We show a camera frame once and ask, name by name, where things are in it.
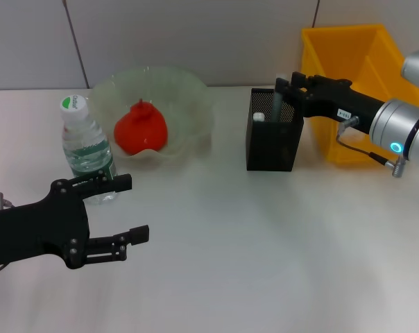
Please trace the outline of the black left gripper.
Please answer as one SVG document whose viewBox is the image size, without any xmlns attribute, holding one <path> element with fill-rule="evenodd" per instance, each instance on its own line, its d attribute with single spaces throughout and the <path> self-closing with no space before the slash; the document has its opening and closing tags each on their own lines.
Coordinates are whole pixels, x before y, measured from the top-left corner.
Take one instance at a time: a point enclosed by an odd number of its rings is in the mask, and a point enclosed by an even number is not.
<svg viewBox="0 0 419 333">
<path fill-rule="evenodd" d="M 40 255 L 56 255 L 70 269 L 125 261 L 129 246 L 149 241 L 149 227 L 91 238 L 83 198 L 131 189 L 130 174 L 112 178 L 95 171 L 52 182 L 36 203 L 0 210 L 0 266 Z"/>
</svg>

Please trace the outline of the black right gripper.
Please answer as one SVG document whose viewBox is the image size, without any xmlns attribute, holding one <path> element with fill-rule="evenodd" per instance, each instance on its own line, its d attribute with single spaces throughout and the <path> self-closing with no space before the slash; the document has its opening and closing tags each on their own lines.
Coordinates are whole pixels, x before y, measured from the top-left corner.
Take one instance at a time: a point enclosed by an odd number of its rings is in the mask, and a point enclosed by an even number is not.
<svg viewBox="0 0 419 333">
<path fill-rule="evenodd" d="M 346 79 L 306 76 L 295 71 L 291 75 L 291 82 L 276 78 L 274 91 L 283 100 L 305 100 L 302 112 L 306 118 L 326 117 L 342 122 L 345 119 L 339 112 L 348 112 L 351 117 L 359 118 L 359 123 L 354 128 L 368 134 L 373 119 L 384 102 L 354 91 L 351 85 L 352 82 Z"/>
</svg>

